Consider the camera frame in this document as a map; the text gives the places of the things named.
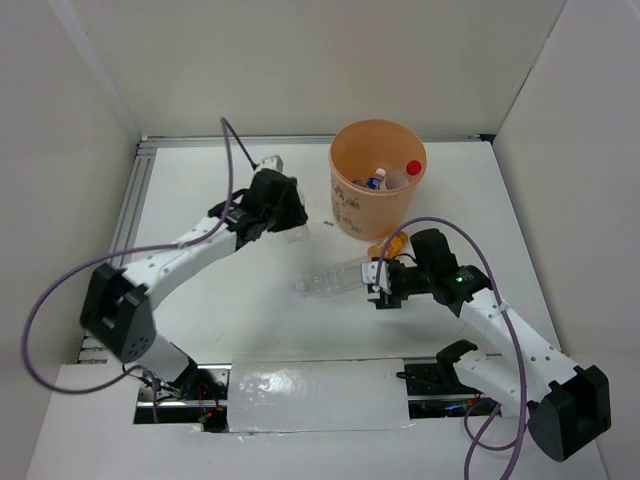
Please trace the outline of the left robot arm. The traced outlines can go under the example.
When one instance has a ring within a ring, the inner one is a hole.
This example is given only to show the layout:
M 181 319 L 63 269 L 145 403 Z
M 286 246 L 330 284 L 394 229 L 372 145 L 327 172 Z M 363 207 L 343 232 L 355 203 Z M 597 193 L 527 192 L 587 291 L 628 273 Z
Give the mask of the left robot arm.
M 203 371 L 182 349 L 158 333 L 154 311 L 178 287 L 210 264 L 228 257 L 263 233 L 306 224 L 298 181 L 271 168 L 257 171 L 246 189 L 212 207 L 177 245 L 114 268 L 92 273 L 81 326 L 122 364 L 133 364 L 161 381 L 176 399 L 192 396 Z

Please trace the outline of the Pocari Sweat blue label bottle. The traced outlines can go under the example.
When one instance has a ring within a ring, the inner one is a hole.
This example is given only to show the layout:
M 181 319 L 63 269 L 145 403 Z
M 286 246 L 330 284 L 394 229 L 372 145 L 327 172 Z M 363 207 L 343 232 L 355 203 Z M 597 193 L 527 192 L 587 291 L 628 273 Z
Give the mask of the Pocari Sweat blue label bottle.
M 370 190 L 384 191 L 386 189 L 386 177 L 387 171 L 383 168 L 377 168 L 374 174 L 365 182 L 365 185 Z

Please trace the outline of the red label bottle red cap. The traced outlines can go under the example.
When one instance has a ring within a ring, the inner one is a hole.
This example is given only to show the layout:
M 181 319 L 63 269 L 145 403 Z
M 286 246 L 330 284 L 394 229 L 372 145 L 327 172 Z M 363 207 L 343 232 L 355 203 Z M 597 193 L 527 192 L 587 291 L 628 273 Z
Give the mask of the red label bottle red cap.
M 389 173 L 385 178 L 385 188 L 396 190 L 408 186 L 422 172 L 422 164 L 418 160 L 409 161 L 401 169 Z

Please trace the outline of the black label bottle black cap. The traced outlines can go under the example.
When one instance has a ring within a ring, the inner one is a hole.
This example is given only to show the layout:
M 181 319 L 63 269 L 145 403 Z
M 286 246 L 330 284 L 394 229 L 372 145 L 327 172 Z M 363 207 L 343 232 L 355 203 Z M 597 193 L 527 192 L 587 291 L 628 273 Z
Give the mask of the black label bottle black cap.
M 354 180 L 354 181 L 352 181 L 352 184 L 357 186 L 358 188 L 369 190 L 369 186 L 365 182 L 363 182 L 361 180 Z

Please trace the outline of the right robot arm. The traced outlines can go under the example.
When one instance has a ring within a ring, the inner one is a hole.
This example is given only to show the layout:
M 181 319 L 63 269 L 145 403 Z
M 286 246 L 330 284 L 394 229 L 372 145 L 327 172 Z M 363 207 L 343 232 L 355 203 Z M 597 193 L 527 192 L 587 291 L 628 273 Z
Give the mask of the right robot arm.
M 422 230 L 410 242 L 411 266 L 381 259 L 361 266 L 371 303 L 379 310 L 398 309 L 412 296 L 430 295 L 501 355 L 492 359 L 472 342 L 454 342 L 436 356 L 441 388 L 472 388 L 522 416 L 537 447 L 557 462 L 610 428 L 609 379 L 600 368 L 581 367 L 545 340 L 497 298 L 485 271 L 458 263 L 439 230 Z

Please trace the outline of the small black label bottle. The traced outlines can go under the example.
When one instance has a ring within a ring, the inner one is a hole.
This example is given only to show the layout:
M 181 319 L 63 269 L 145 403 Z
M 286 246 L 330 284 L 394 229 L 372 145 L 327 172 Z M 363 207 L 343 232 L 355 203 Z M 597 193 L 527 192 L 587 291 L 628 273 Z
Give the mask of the small black label bottle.
M 308 219 L 304 195 L 300 190 L 297 190 L 287 200 L 286 229 L 282 231 L 283 238 L 289 243 L 306 239 L 309 235 Z

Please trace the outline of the clear bottle white cap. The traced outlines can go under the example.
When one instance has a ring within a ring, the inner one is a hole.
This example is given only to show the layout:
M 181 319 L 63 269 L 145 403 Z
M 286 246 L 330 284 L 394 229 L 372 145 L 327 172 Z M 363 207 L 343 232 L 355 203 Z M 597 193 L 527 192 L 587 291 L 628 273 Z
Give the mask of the clear bottle white cap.
M 316 272 L 297 280 L 294 291 L 303 297 L 326 298 L 361 288 L 362 265 L 367 262 L 361 257 Z

